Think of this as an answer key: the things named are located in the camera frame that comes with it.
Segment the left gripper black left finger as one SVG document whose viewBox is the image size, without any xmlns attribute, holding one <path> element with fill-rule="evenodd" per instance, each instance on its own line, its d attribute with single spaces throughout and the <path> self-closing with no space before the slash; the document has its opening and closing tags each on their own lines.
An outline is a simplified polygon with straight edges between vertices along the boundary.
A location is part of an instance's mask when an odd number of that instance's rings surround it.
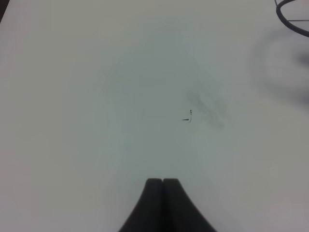
<svg viewBox="0 0 309 232">
<path fill-rule="evenodd" d="M 161 226 L 163 181 L 147 179 L 141 196 L 121 232 L 158 232 Z"/>
</svg>

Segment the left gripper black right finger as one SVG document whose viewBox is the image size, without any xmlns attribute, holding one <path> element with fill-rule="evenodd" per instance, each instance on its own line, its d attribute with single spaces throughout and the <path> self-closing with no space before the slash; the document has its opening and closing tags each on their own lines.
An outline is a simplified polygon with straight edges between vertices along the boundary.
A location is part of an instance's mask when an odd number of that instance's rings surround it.
<svg viewBox="0 0 309 232">
<path fill-rule="evenodd" d="M 164 232 L 214 232 L 216 229 L 202 216 L 186 194 L 180 181 L 163 180 Z"/>
</svg>

